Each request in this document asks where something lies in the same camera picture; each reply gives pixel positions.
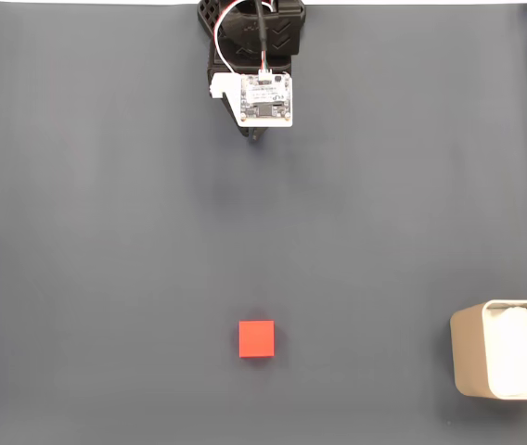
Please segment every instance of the black 3d-printed mount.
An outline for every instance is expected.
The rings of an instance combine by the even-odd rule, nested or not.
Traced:
[[[306,11],[301,0],[272,0],[275,12],[265,12],[268,51],[267,62],[273,72],[292,73],[291,56],[299,54],[301,29]],[[220,59],[213,42],[213,30],[220,13],[232,0],[200,0],[198,18],[204,31],[212,38],[208,57],[208,84],[216,72],[228,72]],[[257,74],[261,64],[261,44],[258,36],[257,14],[253,2],[239,4],[230,11],[221,25],[218,43],[226,61],[233,70],[245,74]],[[223,99],[225,107],[233,116],[230,104]],[[237,125],[241,134],[257,140],[266,128],[243,128]]]

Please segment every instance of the red cube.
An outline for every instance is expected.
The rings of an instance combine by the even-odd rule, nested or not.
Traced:
[[[238,356],[274,357],[274,321],[238,322]]]

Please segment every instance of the white cloth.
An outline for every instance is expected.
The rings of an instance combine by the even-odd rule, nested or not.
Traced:
[[[487,310],[484,338],[491,390],[527,397],[527,309]]]

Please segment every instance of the electronic component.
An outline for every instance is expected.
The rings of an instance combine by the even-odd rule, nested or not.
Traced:
[[[211,96],[241,134],[256,141],[270,127],[291,127],[290,57],[299,52],[302,0],[199,0],[198,15],[212,37]]]
[[[217,72],[210,93],[226,96],[239,127],[292,126],[292,78],[287,73]]]

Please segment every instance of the red wire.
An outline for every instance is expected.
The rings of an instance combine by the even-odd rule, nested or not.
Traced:
[[[230,5],[228,5],[224,10],[223,12],[221,12],[219,14],[219,19],[216,21],[216,23],[214,24],[214,28],[216,29],[216,26],[218,25],[218,22],[225,16],[225,12],[228,10],[228,9],[232,9],[233,7],[235,7],[236,5],[238,5],[239,3],[242,3],[244,2],[245,0],[235,0],[233,3],[231,3]],[[269,6],[272,10],[274,10],[274,7],[272,6],[272,3],[271,2],[262,2],[263,5],[266,5],[266,6]],[[214,35],[214,39],[216,39],[216,41],[218,40],[218,36],[217,35]],[[265,51],[262,51],[262,70],[264,70],[264,61],[265,61]]]

